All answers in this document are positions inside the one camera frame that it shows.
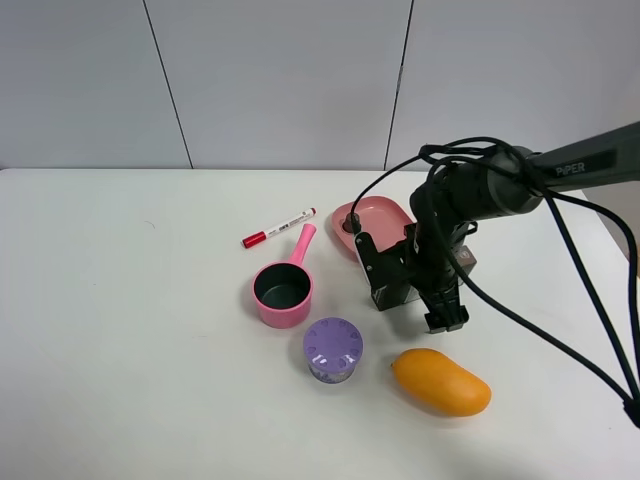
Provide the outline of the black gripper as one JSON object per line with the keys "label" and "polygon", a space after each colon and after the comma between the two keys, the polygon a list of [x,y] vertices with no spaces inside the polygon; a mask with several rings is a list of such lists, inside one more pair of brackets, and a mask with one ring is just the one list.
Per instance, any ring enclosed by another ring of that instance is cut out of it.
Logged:
{"label": "black gripper", "polygon": [[404,237],[389,248],[378,252],[373,238],[365,231],[354,237],[357,257],[369,287],[379,290],[384,285],[380,269],[382,257],[387,268],[385,275],[398,284],[406,294],[402,300],[420,297],[428,312],[424,315],[429,334],[461,329],[469,320],[469,313],[460,302],[459,284],[462,280],[436,235],[418,223],[404,226]]}

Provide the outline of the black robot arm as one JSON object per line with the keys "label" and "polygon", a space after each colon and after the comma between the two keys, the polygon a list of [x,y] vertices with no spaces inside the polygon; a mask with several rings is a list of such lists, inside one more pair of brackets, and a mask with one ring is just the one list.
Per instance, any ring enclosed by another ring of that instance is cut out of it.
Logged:
{"label": "black robot arm", "polygon": [[533,173],[557,192],[638,180],[639,126],[633,123],[545,153],[472,137],[426,144],[417,157],[429,165],[438,159],[443,164],[412,193],[415,220],[404,226],[403,239],[379,250],[363,215],[350,212],[347,217],[376,308],[389,310],[419,297],[427,308],[429,332],[440,333],[457,330],[469,319],[450,258],[476,232],[478,221],[533,211],[541,202]]}

